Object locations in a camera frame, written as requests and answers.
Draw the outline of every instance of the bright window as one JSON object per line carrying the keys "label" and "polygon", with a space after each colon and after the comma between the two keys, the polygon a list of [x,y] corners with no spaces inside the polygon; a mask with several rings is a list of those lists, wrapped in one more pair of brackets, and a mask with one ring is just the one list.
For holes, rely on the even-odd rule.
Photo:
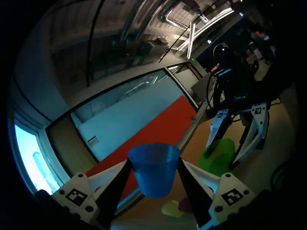
{"label": "bright window", "polygon": [[44,189],[50,195],[60,187],[53,178],[38,146],[36,136],[15,125],[19,152],[26,171],[37,190]]}

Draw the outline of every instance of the red mat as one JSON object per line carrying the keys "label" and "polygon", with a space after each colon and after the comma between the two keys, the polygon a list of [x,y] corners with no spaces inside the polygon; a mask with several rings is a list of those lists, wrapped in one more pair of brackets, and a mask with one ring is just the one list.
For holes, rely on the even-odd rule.
{"label": "red mat", "polygon": [[[95,175],[126,160],[129,150],[135,146],[148,143],[176,145],[195,115],[194,108],[184,96],[181,96],[118,149],[88,171],[86,175]],[[136,187],[138,187],[138,184],[133,171],[131,171],[121,199],[129,195]]]}

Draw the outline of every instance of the ductwork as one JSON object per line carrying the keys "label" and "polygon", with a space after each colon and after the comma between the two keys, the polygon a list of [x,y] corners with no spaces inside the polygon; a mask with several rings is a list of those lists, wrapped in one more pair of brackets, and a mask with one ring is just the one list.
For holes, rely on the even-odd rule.
{"label": "ductwork", "polygon": [[173,0],[165,9],[164,12],[160,16],[161,22],[168,22],[169,24],[178,27],[182,30],[186,30],[188,28],[187,25],[182,24],[176,20],[173,20],[169,18],[170,13],[173,11],[173,9],[179,4],[180,1],[178,0]]}
{"label": "ductwork", "polygon": [[194,0],[173,0],[170,5],[164,10],[164,12],[161,14],[161,21],[162,22],[168,22],[169,24],[178,27],[182,30],[186,30],[190,31],[190,29],[188,28],[187,25],[182,24],[176,20],[173,20],[171,18],[169,18],[170,13],[172,12],[172,10],[179,4],[179,2],[184,3],[187,7],[189,7],[191,10],[193,10],[195,13],[197,13],[200,16],[200,19],[206,24],[208,22],[208,19],[201,14],[201,10],[199,8],[199,5],[194,1]]}
{"label": "ductwork", "polygon": [[182,23],[180,23],[180,22],[178,22],[178,21],[175,21],[175,20],[173,20],[173,19],[168,18],[171,12],[172,12],[172,10],[170,10],[170,11],[168,12],[168,14],[165,16],[165,20],[166,20],[168,23],[170,23],[171,25],[173,25],[173,26],[175,26],[175,27],[178,27],[178,28],[180,28],[180,29],[183,29],[183,30],[188,29],[188,26],[186,26],[185,24],[182,24]]}
{"label": "ductwork", "polygon": [[129,19],[127,20],[123,28],[122,34],[120,36],[120,41],[126,40],[131,25],[135,21],[136,17],[138,16],[140,10],[143,8],[146,1],[147,0],[137,0],[137,2],[134,4],[131,14],[129,15]]}
{"label": "ductwork", "polygon": [[158,13],[158,11],[162,8],[162,4],[166,0],[157,0],[157,2],[150,8],[149,13],[145,17],[143,23],[140,26],[139,32],[137,33],[134,41],[139,41],[142,35],[145,32],[145,29],[147,28],[148,24],[151,22],[151,20],[155,17],[155,15]]}

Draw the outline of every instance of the blue plastic cup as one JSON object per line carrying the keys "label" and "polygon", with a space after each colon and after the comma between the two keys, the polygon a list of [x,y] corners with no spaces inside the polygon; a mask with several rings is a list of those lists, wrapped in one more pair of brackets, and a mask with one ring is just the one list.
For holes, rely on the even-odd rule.
{"label": "blue plastic cup", "polygon": [[180,150],[163,143],[139,145],[129,151],[141,192],[150,198],[166,196],[172,189]]}

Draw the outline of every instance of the wooden floor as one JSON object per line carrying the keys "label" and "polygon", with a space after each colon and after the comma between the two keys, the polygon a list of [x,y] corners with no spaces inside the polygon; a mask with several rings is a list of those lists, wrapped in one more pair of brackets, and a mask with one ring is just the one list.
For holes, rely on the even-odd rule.
{"label": "wooden floor", "polygon": [[[264,149],[254,150],[238,168],[237,177],[255,193],[269,189],[272,172],[288,158],[295,141],[295,129],[283,104],[271,107],[270,117]],[[196,166],[198,166],[199,156],[208,140],[210,123],[211,120],[198,127],[181,155],[183,159]],[[232,139],[237,148],[243,130],[242,123],[235,122],[229,127],[224,137]],[[196,229],[196,220],[191,214],[175,218],[161,213],[163,204],[170,200],[180,201],[185,197],[186,193],[177,172],[172,190],[166,197],[143,198],[133,208],[113,221],[112,230]]]}

